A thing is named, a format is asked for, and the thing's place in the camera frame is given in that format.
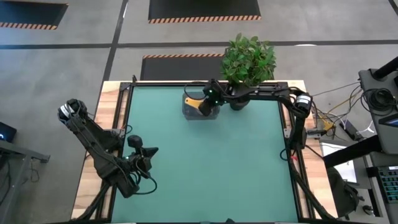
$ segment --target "yellow and black striped tape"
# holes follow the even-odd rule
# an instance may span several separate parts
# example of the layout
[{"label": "yellow and black striped tape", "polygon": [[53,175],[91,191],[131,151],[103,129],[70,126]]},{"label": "yellow and black striped tape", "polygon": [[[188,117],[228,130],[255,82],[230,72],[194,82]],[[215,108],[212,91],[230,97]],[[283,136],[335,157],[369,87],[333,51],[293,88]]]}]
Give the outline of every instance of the yellow and black striped tape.
[{"label": "yellow and black striped tape", "polygon": [[55,30],[57,26],[42,25],[42,24],[22,24],[15,22],[0,22],[0,27],[3,28],[20,28],[20,29],[42,29],[42,30]]},{"label": "yellow and black striped tape", "polygon": [[222,57],[224,54],[145,55],[145,58]]},{"label": "yellow and black striped tape", "polygon": [[205,17],[183,17],[150,19],[150,24],[163,24],[174,22],[221,22],[221,21],[255,21],[261,20],[261,16],[205,16]]}]

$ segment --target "green leaves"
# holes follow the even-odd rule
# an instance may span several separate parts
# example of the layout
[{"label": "green leaves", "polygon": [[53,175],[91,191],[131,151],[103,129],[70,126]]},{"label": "green leaves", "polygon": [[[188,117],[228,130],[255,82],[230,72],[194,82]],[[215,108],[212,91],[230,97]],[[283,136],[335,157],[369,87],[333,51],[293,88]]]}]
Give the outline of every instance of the green leaves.
[{"label": "green leaves", "polygon": [[243,82],[247,86],[258,85],[264,80],[274,78],[275,53],[268,42],[259,41],[258,37],[236,36],[225,50],[221,72],[230,83]]}]

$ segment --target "concrete floor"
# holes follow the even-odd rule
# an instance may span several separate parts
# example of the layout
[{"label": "concrete floor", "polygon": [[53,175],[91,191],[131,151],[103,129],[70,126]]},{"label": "concrete floor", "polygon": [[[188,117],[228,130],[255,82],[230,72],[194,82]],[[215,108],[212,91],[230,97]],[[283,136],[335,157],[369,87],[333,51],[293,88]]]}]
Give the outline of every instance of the concrete floor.
[{"label": "concrete floor", "polygon": [[[70,5],[57,30],[0,28],[0,45],[112,42],[122,0],[51,2]],[[261,21],[148,24],[149,1],[132,0],[119,43],[225,42],[239,32],[273,41],[398,39],[398,16],[387,0],[259,0],[259,5]],[[223,53],[223,49],[117,49],[109,79],[139,77],[143,55]],[[398,45],[281,46],[275,51],[275,78],[305,80],[307,90],[316,94],[355,82],[359,70],[380,67],[397,56]],[[24,185],[13,223],[70,218],[85,151],[58,121],[57,108],[78,98],[95,112],[108,55],[109,49],[0,50],[0,121],[18,129],[16,144],[52,156],[45,166],[35,164],[40,182]],[[317,96],[315,102],[326,111],[348,98],[354,87]],[[349,119],[357,129],[365,129],[371,120],[360,106]]]}]

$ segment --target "green mat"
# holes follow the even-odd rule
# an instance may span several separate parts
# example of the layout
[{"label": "green mat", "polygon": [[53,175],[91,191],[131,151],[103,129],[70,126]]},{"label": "green mat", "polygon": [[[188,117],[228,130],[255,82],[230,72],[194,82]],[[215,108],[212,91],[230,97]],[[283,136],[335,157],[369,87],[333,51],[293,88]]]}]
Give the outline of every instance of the green mat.
[{"label": "green mat", "polygon": [[[134,87],[128,124],[144,147],[159,147],[150,170],[158,189],[117,192],[112,222],[297,222],[277,103],[224,105],[216,120],[187,121],[182,95],[182,87]],[[124,156],[131,151],[125,142]],[[140,192],[153,187],[144,179]]]}]

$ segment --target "wooden table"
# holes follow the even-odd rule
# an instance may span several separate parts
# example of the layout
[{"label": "wooden table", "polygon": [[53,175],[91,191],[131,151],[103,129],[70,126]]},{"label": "wooden table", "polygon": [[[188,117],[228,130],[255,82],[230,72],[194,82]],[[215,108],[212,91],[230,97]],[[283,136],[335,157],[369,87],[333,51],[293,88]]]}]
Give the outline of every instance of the wooden table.
[{"label": "wooden table", "polygon": [[[305,91],[305,85],[303,80],[278,80],[273,82],[287,82],[289,86],[296,86],[297,88]],[[101,96],[99,98],[98,108],[96,111],[95,122],[100,125],[103,129],[111,129],[113,125],[114,114],[116,111],[116,102],[119,94],[119,81],[109,81],[104,82],[101,90]],[[122,127],[124,118],[124,109],[126,108],[127,94],[123,95],[121,112],[119,114],[118,128]],[[284,116],[287,123],[287,127],[290,127],[290,119],[287,110],[284,108]],[[305,121],[305,127],[307,129],[314,128],[315,123],[310,115]],[[322,154],[319,141],[315,139],[308,139],[307,145],[312,147],[319,154]],[[324,206],[324,208],[333,215],[337,217],[336,207],[333,200],[333,196],[330,190],[328,176],[326,174],[326,169],[323,161],[317,157],[312,151],[305,149],[302,151],[304,164],[307,172],[308,183],[311,191],[314,193],[319,202]],[[75,204],[73,206],[72,217],[79,217],[95,198],[96,194],[100,190],[101,179],[97,176],[95,168],[93,167],[93,159],[91,157],[87,158],[83,164],[83,170],[81,173],[80,183],[78,187],[78,192],[75,199]],[[108,208],[110,204],[110,192],[108,191],[105,203],[103,207],[103,218],[108,215]],[[306,199],[304,193],[299,190],[300,202],[303,209],[303,217],[308,217],[308,210]]]}]

